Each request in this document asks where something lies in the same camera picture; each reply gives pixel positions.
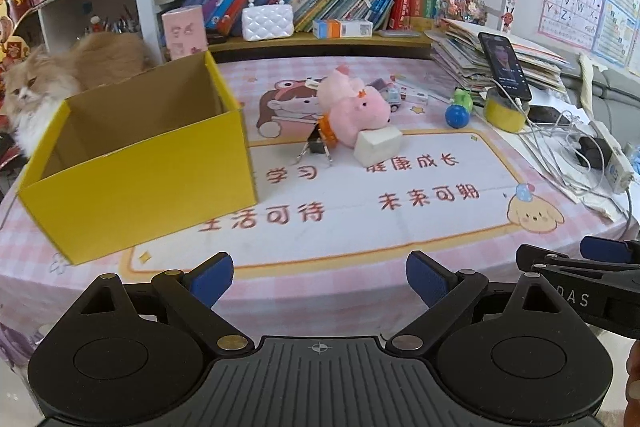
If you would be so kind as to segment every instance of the red book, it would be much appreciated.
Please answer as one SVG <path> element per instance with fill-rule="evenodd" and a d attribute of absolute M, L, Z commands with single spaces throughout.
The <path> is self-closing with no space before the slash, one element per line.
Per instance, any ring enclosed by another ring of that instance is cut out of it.
<path fill-rule="evenodd" d="M 409 1 L 410 0 L 394 0 L 394 7 L 391 9 L 391 16 L 389 17 L 389 29 L 401 30 L 404 28 L 404 18 L 409 16 Z"/>
<path fill-rule="evenodd" d="M 229 35 L 231 31 L 231 26 L 234 25 L 236 18 L 238 18 L 238 14 L 244 7 L 244 4 L 247 0 L 234 0 L 229 8 L 226 10 L 226 13 L 222 16 L 222 18 L 218 21 L 216 28 L 224 35 Z"/>

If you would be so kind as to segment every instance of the pink pig plush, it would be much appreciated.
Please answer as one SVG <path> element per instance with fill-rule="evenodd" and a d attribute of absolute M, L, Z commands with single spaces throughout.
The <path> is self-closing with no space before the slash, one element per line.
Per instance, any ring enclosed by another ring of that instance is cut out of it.
<path fill-rule="evenodd" d="M 320 83 L 318 102 L 328 115 L 335 137 L 353 148 L 360 131 L 380 129 L 387 124 L 391 107 L 377 89 L 346 73 L 348 69 L 342 66 Z"/>

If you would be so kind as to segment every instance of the fluffy cat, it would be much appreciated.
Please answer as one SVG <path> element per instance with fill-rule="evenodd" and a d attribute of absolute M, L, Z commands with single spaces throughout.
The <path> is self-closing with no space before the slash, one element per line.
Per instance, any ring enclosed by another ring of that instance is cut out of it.
<path fill-rule="evenodd" d="M 30 158 L 65 98 L 144 70 L 144 42 L 132 34 L 94 33 L 59 55 L 34 49 L 3 75 L 4 108 L 16 143 Z"/>

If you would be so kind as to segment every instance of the white handbag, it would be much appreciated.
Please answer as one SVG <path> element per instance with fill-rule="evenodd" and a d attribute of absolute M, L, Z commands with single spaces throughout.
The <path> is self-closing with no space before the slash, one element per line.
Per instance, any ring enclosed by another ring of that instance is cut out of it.
<path fill-rule="evenodd" d="M 255 0 L 249 0 L 249 7 L 242 10 L 242 38 L 245 41 L 264 41 L 280 39 L 293 35 L 293 8 L 278 0 L 277 4 L 254 6 Z"/>

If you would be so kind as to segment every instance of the stack of papers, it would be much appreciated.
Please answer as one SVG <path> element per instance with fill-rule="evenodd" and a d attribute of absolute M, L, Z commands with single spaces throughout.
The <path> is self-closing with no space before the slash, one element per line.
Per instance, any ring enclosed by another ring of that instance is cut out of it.
<path fill-rule="evenodd" d="M 560 72 L 562 68 L 570 69 L 571 65 L 560 55 L 535 42 L 505 35 L 485 26 L 453 20 L 447 20 L 447 23 L 449 28 L 446 32 L 425 32 L 433 41 L 431 58 L 453 76 L 460 87 L 471 91 L 471 97 L 477 105 L 484 105 L 480 93 L 495 86 L 489 62 L 478 39 L 481 32 L 506 36 L 510 40 L 531 86 L 566 93 Z"/>

